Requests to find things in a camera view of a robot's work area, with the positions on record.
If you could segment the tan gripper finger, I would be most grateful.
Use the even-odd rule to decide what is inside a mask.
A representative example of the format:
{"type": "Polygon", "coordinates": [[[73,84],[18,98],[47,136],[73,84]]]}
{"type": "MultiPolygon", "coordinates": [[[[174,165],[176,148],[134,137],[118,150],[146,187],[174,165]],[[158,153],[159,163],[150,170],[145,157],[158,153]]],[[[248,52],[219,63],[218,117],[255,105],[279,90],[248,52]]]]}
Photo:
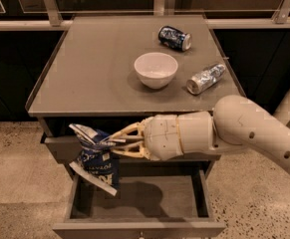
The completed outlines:
{"type": "Polygon", "coordinates": [[[116,145],[111,148],[111,152],[132,158],[150,159],[150,153],[142,140],[128,144],[116,145]]]}
{"type": "Polygon", "coordinates": [[[152,117],[134,122],[123,129],[113,133],[109,137],[109,141],[128,142],[140,141],[145,139],[145,128],[152,121],[152,117]]]}

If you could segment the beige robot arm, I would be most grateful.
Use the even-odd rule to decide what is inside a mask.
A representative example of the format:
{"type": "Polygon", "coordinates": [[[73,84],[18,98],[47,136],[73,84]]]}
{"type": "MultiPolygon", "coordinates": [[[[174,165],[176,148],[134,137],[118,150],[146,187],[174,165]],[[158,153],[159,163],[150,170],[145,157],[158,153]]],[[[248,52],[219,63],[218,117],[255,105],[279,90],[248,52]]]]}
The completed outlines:
{"type": "Polygon", "coordinates": [[[118,143],[114,153],[149,160],[212,155],[246,146],[290,174],[290,128],[237,95],[221,98],[212,113],[156,115],[115,132],[110,140],[118,143]]]}

